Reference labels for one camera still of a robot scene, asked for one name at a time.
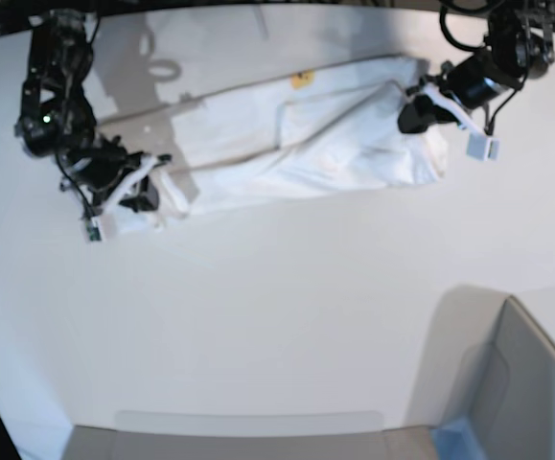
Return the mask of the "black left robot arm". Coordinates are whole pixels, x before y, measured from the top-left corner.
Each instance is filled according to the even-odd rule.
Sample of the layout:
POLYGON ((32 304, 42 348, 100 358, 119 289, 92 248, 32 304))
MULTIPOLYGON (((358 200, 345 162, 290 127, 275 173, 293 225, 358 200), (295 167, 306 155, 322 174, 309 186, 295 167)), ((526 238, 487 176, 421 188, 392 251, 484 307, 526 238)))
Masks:
POLYGON ((439 25, 449 44, 470 56, 454 65, 441 65, 437 75, 423 75, 406 89, 398 128, 403 134, 419 134, 434 125, 465 125, 464 116, 481 108, 485 112, 482 132, 494 133, 496 112, 492 100, 509 91, 520 92, 529 80, 544 76, 555 62, 554 18, 549 1, 487 1, 467 8, 443 1, 439 25), (481 44, 466 45, 453 36, 447 24, 449 12, 484 16, 487 33, 481 44))

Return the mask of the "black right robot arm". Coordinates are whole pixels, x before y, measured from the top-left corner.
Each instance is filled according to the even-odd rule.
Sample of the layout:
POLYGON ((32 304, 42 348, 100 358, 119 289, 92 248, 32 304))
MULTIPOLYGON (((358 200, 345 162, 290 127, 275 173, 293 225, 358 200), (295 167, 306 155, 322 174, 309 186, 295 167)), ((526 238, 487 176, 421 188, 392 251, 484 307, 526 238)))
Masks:
POLYGON ((84 218, 112 207, 153 212, 159 195, 149 173, 160 161, 128 151, 118 136, 100 133, 85 96, 82 84, 94 60, 85 17, 82 11, 56 9, 33 26, 14 133, 32 157, 53 158, 60 189, 74 194, 84 218))

